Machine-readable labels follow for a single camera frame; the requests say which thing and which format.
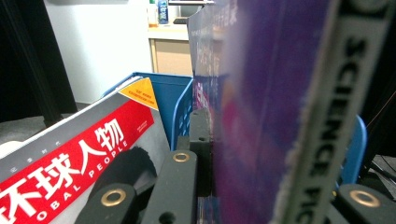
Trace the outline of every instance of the book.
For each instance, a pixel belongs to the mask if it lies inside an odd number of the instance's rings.
[[[119,154],[135,148],[153,166],[152,174],[134,174],[138,189],[155,178],[170,151],[149,78],[131,78],[3,155],[0,223],[74,223],[95,180]]]
[[[230,0],[189,18],[219,204],[199,222],[323,223],[394,8]]]

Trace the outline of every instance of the wooden desk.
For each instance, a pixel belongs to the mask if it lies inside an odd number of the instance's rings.
[[[192,76],[186,25],[169,24],[148,28],[148,40],[155,73]]]

